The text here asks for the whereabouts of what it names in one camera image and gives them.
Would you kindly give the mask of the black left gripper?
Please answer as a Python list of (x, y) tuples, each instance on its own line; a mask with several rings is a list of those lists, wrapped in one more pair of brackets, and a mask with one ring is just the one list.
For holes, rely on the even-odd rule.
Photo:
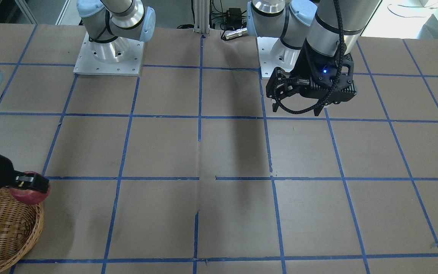
[[(275, 67), (267, 83), (266, 94), (272, 100), (273, 112), (281, 107), (291, 114), (303, 114), (313, 110), (314, 115), (318, 116), (325, 106), (323, 103), (331, 93), (346, 88), (348, 83), (353, 81), (353, 71), (354, 61), (349, 51), (340, 64), (339, 57), (320, 54), (305, 41), (292, 71), (287, 72), (281, 67)], [(287, 97), (301, 95), (311, 80), (323, 87), (331, 85), (322, 101), (318, 100), (313, 107), (300, 111), (291, 110), (282, 104), (281, 101)]]

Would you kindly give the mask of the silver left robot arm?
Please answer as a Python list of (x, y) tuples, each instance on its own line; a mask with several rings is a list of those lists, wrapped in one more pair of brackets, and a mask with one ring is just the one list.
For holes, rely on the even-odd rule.
[(250, 36), (277, 38), (281, 58), (269, 74), (266, 96), (272, 111), (318, 116), (330, 104), (357, 94), (351, 50), (379, 0), (252, 0), (247, 7)]

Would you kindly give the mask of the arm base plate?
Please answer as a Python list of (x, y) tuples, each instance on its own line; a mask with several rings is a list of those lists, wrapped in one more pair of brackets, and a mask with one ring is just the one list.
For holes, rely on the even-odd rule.
[(86, 33), (73, 72), (86, 76), (139, 76), (145, 43), (118, 37), (110, 43), (89, 40)]
[(290, 72), (297, 62), (299, 49), (291, 49), (283, 45), (280, 38), (257, 37), (258, 57), (261, 78), (268, 80), (275, 67)]

